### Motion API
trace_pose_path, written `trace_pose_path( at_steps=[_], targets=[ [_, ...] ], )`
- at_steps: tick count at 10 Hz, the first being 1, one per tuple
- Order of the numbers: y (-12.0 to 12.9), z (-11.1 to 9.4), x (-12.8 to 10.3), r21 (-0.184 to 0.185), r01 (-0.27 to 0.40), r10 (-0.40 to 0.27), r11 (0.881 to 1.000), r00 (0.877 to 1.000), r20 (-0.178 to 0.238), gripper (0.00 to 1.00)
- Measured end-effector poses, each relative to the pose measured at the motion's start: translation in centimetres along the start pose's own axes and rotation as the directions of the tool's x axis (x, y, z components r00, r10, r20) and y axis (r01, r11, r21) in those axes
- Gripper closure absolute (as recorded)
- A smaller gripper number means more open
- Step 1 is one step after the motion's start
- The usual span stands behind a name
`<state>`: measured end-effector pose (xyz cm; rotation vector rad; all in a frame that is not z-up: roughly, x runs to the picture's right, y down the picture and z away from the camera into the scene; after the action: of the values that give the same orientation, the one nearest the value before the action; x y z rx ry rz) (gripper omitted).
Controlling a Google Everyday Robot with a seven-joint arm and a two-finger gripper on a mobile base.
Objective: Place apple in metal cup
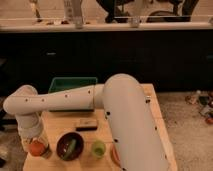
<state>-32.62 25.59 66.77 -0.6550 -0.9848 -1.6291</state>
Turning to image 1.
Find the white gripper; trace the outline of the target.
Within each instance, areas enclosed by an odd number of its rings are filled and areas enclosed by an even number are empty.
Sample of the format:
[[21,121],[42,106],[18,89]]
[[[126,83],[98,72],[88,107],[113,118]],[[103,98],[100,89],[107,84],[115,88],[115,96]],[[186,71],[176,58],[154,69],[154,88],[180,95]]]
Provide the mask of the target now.
[[49,146],[49,141],[48,141],[46,131],[43,130],[39,135],[36,135],[34,137],[21,138],[22,147],[26,152],[29,151],[29,145],[34,140],[37,140],[38,142],[42,143],[45,148]]

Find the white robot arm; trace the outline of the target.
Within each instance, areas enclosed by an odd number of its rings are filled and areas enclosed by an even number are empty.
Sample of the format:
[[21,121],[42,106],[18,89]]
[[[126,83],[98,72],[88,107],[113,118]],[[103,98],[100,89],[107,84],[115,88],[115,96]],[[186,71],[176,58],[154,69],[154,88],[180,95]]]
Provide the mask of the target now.
[[4,110],[15,116],[19,133],[34,138],[42,132],[40,111],[102,108],[123,171],[168,171],[169,162],[154,117],[140,83],[116,74],[105,83],[40,95],[24,85],[9,95]]

